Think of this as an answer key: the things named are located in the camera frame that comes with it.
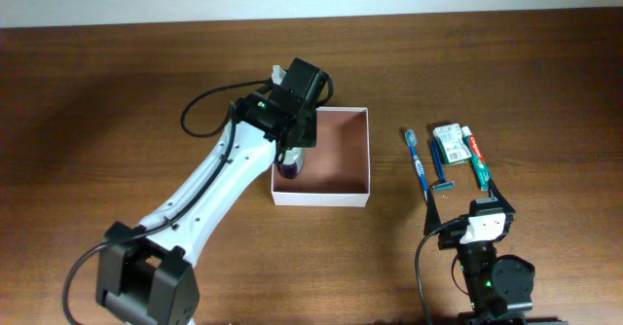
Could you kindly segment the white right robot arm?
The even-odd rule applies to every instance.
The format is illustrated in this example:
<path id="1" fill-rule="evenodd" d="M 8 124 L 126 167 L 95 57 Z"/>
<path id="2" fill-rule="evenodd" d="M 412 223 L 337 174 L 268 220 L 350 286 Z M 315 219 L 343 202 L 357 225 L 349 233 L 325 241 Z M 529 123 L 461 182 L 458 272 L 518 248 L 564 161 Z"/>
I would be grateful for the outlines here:
<path id="1" fill-rule="evenodd" d="M 489 196 L 470 202 L 469 212 L 445 223 L 431 192 L 426 193 L 424 243 L 438 237 L 438 248 L 454 249 L 471 310 L 457 316 L 457 324 L 525 324 L 533 307 L 535 267 L 515 255 L 499 256 L 495 244 L 510 232 L 515 209 L 490 180 Z"/>

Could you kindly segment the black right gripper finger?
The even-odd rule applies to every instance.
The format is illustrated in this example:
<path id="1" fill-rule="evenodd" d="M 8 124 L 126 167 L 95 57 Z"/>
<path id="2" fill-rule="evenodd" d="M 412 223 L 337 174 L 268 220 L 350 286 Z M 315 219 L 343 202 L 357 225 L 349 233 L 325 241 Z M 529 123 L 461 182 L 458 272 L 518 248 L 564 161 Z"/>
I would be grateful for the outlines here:
<path id="1" fill-rule="evenodd" d="M 515 209 L 508 202 L 508 200 L 501 194 L 500 190 L 497 188 L 495 184 L 495 181 L 492 178 L 489 179 L 488 185 L 489 185 L 490 197 L 496 199 L 496 202 L 500 205 L 503 212 L 505 214 L 514 214 Z"/>
<path id="2" fill-rule="evenodd" d="M 425 193 L 425 201 L 426 201 L 426 214 L 424 219 L 424 230 L 423 233 L 428 235 L 438 229 L 442 223 L 440 220 L 439 212 L 437 209 L 437 205 L 434 199 L 434 195 L 431 191 L 427 191 Z"/>

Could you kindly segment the clear purple liquid bottle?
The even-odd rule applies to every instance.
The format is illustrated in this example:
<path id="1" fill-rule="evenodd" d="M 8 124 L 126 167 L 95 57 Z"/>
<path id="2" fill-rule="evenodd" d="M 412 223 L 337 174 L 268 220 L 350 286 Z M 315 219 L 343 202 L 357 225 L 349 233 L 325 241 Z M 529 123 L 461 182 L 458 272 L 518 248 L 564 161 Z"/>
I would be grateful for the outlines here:
<path id="1" fill-rule="evenodd" d="M 292 148 L 285 150 L 277 159 L 276 168 L 278 173 L 286 179 L 295 179 L 302 171 L 305 163 L 304 148 Z"/>

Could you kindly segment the blue white toothbrush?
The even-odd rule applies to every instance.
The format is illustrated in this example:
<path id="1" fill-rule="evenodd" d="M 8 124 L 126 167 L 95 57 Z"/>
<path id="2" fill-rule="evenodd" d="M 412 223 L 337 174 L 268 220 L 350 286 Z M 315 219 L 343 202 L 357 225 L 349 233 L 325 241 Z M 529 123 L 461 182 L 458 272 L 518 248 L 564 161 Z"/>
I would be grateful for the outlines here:
<path id="1" fill-rule="evenodd" d="M 412 129 L 407 129 L 405 131 L 405 141 L 407 146 L 409 147 L 410 153 L 411 153 L 411 157 L 412 157 L 412 161 L 416 170 L 416 173 L 419 177 L 420 183 L 421 183 L 421 189 L 424 195 L 424 200 L 428 201 L 428 185 L 427 185 L 427 180 L 425 178 L 425 172 L 424 172 L 424 168 L 423 165 L 421 163 L 420 157 L 418 156 L 417 153 L 417 137 L 415 132 Z"/>

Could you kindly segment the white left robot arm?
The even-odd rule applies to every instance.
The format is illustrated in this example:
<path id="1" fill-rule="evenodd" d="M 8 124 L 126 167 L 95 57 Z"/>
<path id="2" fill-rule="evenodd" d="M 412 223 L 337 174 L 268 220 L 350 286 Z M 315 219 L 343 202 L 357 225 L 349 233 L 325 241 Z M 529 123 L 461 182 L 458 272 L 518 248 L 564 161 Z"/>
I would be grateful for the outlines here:
<path id="1" fill-rule="evenodd" d="M 230 104 L 215 147 L 187 181 L 135 227 L 114 223 L 99 253 L 95 300 L 127 324 L 191 324 L 200 301 L 194 268 L 243 191 L 274 164 L 299 166 L 316 144 L 317 110 L 331 77 L 300 58 L 275 67 Z"/>

